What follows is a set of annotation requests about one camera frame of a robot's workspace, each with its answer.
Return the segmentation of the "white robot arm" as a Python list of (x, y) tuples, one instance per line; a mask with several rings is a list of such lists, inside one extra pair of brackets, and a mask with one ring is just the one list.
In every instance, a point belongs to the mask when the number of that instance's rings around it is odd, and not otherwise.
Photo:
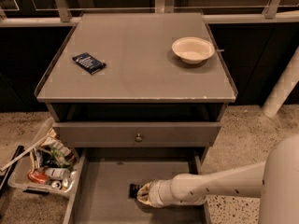
[(258, 198), (259, 224), (299, 224), (299, 135), (271, 149), (267, 160), (208, 175), (151, 181), (137, 192), (143, 204), (199, 205), (207, 195)]

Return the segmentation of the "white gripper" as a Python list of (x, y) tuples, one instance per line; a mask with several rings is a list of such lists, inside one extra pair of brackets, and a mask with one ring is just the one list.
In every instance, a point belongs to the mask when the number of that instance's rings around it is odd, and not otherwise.
[(137, 200), (145, 205), (162, 208), (174, 204), (170, 180), (154, 180), (143, 185), (137, 192)]

